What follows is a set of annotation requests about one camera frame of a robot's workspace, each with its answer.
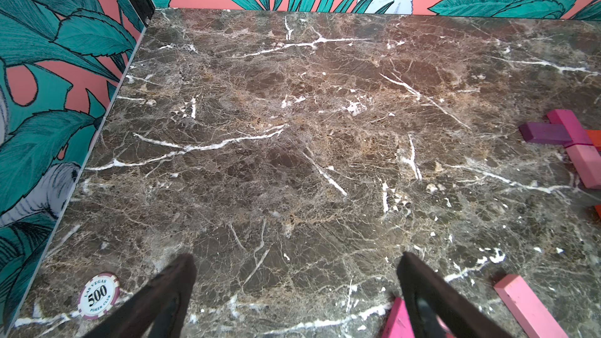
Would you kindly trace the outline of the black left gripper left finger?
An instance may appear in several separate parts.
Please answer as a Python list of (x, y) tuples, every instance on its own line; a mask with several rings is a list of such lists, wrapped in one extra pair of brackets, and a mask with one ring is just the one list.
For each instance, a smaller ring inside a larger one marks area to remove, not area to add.
[(178, 255), (87, 337), (179, 337), (197, 278), (194, 257)]

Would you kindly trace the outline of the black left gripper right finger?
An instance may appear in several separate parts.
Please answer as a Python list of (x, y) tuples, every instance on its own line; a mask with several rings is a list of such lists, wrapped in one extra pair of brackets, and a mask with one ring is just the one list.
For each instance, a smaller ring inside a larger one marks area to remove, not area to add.
[(414, 253), (403, 253), (397, 276), (415, 337), (509, 336)]

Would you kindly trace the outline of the purple block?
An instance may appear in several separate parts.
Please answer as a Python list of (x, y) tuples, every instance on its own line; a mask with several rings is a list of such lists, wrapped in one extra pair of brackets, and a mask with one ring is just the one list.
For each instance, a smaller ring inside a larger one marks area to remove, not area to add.
[(518, 127), (525, 142), (567, 145), (571, 142), (571, 136), (563, 125), (527, 122)]

